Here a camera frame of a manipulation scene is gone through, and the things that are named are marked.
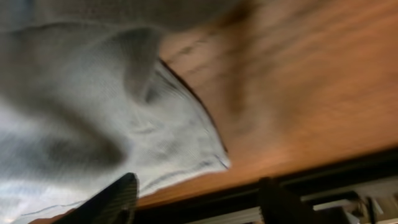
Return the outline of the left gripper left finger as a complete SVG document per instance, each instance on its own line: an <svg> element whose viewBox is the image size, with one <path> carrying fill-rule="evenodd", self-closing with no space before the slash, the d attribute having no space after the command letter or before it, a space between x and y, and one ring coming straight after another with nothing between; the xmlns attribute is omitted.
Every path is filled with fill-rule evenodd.
<svg viewBox="0 0 398 224"><path fill-rule="evenodd" d="M132 224L138 183L127 173L54 224Z"/></svg>

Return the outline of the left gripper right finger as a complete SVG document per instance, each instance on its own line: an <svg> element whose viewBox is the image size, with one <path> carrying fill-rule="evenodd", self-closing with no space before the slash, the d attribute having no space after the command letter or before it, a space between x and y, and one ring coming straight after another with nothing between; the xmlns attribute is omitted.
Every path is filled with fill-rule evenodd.
<svg viewBox="0 0 398 224"><path fill-rule="evenodd" d="M265 224L317 223L315 211L271 178L259 180L259 206Z"/></svg>

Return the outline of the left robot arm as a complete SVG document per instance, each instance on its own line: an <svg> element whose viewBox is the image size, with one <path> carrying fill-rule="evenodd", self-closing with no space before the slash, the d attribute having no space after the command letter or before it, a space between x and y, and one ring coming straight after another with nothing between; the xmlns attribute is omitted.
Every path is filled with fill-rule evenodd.
<svg viewBox="0 0 398 224"><path fill-rule="evenodd" d="M163 205L137 208L138 181L127 173L55 224L190 223L209 218L249 223L259 209L264 223L348 223L370 215L373 197L395 195L397 169L390 165L300 172L232 187Z"/></svg>

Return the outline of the light blue printed t-shirt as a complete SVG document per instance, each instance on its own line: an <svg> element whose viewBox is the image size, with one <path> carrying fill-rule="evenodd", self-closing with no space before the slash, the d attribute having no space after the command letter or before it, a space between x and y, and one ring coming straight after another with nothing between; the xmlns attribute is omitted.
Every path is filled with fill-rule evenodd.
<svg viewBox="0 0 398 224"><path fill-rule="evenodd" d="M227 170L209 114L159 47L235 4L1 1L1 222L64 213L128 172L140 197Z"/></svg>

